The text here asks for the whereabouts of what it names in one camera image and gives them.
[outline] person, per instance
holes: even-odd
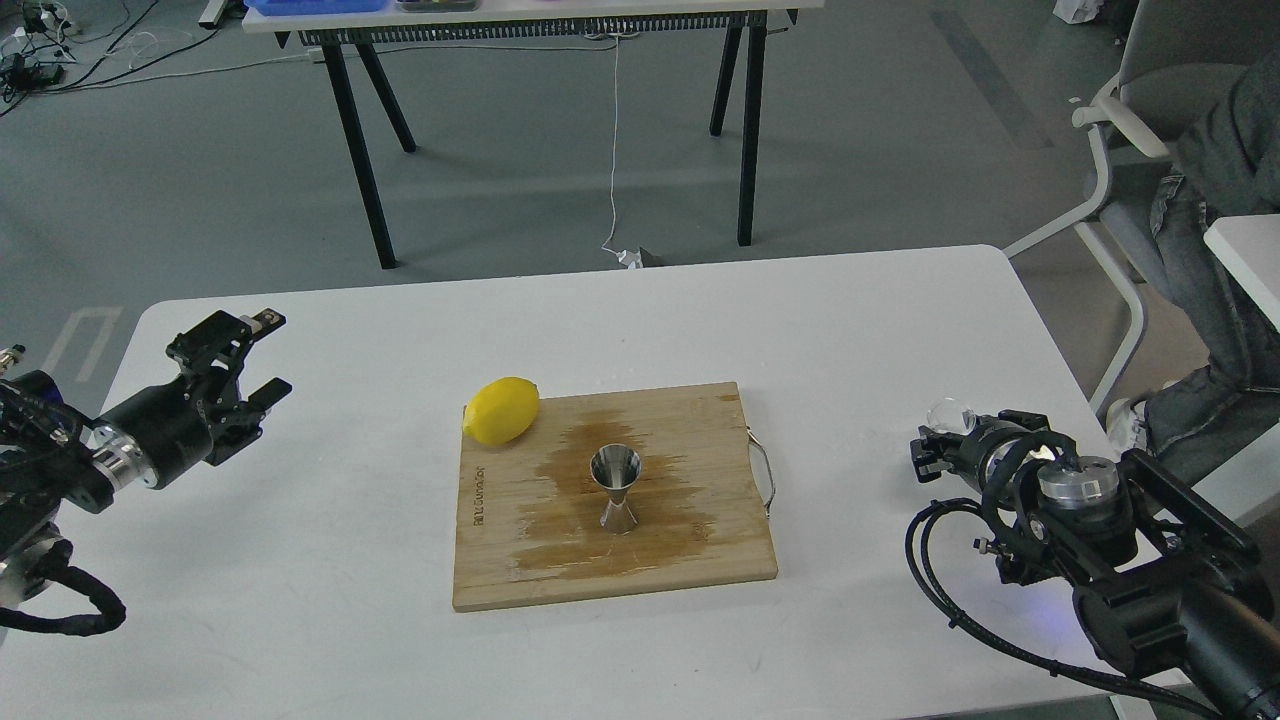
[[[1204,245],[1220,217],[1280,211],[1280,46],[1176,141],[1151,206],[1166,299],[1190,320],[1208,363],[1106,416],[1117,451],[1142,447],[1196,483],[1280,420],[1280,334]]]

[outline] sneaker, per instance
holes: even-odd
[[[1121,397],[1107,407],[1107,439],[1116,452],[1126,450],[1147,450],[1151,438],[1147,433],[1147,401]]]

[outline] white table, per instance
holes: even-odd
[[[1280,327],[1280,215],[1219,218],[1204,233],[1204,245]]]
[[[470,12],[412,13],[397,9],[388,0],[385,8],[374,13],[265,17],[257,10],[250,10],[243,27],[246,32],[276,33],[282,47],[291,32],[297,32],[305,45],[320,46],[378,260],[388,269],[397,265],[396,251],[351,92],[343,45],[356,47],[401,147],[406,152],[413,152],[417,145],[372,49],[375,42],[727,28],[710,122],[710,135],[719,137],[745,28],[749,35],[737,215],[737,243],[745,246],[751,243],[755,217],[755,167],[760,140],[768,12],[787,10],[791,22],[795,22],[800,9],[822,8],[826,0],[480,0],[480,5]]]
[[[106,405],[173,377],[177,332],[265,306],[288,324],[242,384],[293,395],[220,468],[63,511],[74,562],[129,618],[92,639],[10,633],[0,716],[877,719],[1096,693],[948,630],[902,555],[919,509],[968,493],[911,469],[940,397],[1041,411],[1108,452],[993,247],[163,302]],[[508,374],[548,397],[736,380],[778,480],[778,578],[454,612],[461,409]],[[1000,585],[975,523],[937,529],[956,600],[1100,666],[1066,584]],[[52,592],[23,609],[84,610]]]

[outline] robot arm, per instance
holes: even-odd
[[[241,398],[238,382],[253,343],[283,324],[274,310],[214,313],[165,350],[177,378],[97,419],[65,405],[42,372],[0,380],[0,628],[90,635],[124,621],[115,593],[68,565],[72,543],[54,524],[61,502],[97,514],[133,480],[161,489],[198,461],[219,465],[261,437],[262,419],[292,387],[274,378]],[[0,375],[22,352],[0,351]],[[50,582],[84,594],[99,614],[51,620],[17,610]]]
[[[1078,456],[1071,438],[1028,413],[966,420],[964,432],[922,427],[913,464],[922,483],[951,471],[980,493],[947,502],[987,523],[995,538],[975,546],[996,556],[1001,582],[1065,579],[1094,652],[1129,679],[1176,667],[1228,717],[1280,717],[1280,633],[1266,621],[1275,607],[1244,530],[1146,452],[1117,464]],[[1160,557],[1119,570],[1139,533]]]

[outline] jeans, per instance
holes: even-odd
[[[1197,483],[1280,419],[1280,334],[1204,245],[1215,219],[1181,174],[1166,177],[1151,232],[1169,279],[1166,300],[1190,319],[1208,364],[1147,400],[1151,450]]]

